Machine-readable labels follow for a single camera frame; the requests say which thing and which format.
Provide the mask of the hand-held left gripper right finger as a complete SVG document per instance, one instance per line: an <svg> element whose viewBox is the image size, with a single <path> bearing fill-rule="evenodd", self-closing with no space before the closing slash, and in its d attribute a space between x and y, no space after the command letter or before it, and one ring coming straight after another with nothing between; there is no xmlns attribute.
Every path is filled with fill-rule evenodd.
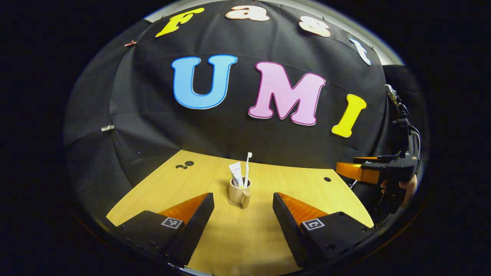
<svg viewBox="0 0 491 276"><path fill-rule="evenodd" d="M375 232L345 212L328 214L280 192L274 193L272 208L300 268L347 256Z"/></svg>

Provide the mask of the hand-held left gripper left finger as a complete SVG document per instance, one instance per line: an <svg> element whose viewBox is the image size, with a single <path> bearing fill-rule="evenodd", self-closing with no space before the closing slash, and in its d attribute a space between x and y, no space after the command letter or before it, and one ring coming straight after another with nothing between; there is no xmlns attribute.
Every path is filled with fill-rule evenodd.
<svg viewBox="0 0 491 276"><path fill-rule="evenodd" d="M207 192L159 213L142 211L118 225L118 234L160 262L177 267L189 264L214 211Z"/></svg>

